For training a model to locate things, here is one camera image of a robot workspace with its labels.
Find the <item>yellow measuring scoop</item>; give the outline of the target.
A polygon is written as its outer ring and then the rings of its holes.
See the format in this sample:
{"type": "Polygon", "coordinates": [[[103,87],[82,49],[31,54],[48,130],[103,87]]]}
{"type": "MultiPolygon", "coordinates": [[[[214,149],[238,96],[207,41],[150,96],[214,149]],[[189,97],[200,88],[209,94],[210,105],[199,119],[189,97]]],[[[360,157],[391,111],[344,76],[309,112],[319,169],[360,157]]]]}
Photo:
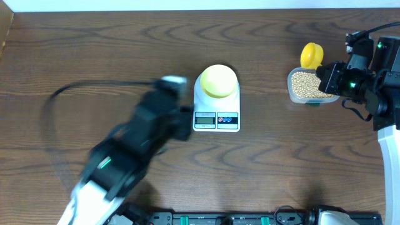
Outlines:
{"type": "Polygon", "coordinates": [[[304,69],[317,69],[321,65],[323,57],[323,48],[319,44],[309,42],[301,53],[301,67],[304,69]]]}

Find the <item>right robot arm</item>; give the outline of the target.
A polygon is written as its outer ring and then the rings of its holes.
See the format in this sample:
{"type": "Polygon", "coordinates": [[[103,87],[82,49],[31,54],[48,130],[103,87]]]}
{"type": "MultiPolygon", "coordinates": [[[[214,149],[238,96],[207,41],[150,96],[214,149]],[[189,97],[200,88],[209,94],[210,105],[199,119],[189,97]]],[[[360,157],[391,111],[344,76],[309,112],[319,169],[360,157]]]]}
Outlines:
{"type": "Polygon", "coordinates": [[[399,38],[369,34],[347,34],[349,61],[319,66],[316,76],[321,92],[365,106],[384,161],[385,223],[399,224],[399,38]]]}

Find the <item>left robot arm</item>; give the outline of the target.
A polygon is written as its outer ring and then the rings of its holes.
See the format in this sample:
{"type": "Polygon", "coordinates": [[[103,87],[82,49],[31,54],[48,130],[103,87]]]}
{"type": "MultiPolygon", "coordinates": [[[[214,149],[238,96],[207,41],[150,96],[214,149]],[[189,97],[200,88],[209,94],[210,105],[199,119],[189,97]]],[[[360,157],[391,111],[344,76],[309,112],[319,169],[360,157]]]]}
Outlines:
{"type": "Polygon", "coordinates": [[[193,107],[180,105],[185,90],[185,84],[156,82],[121,134],[92,148],[60,224],[104,224],[146,175],[159,150],[170,139],[189,139],[193,107]]]}

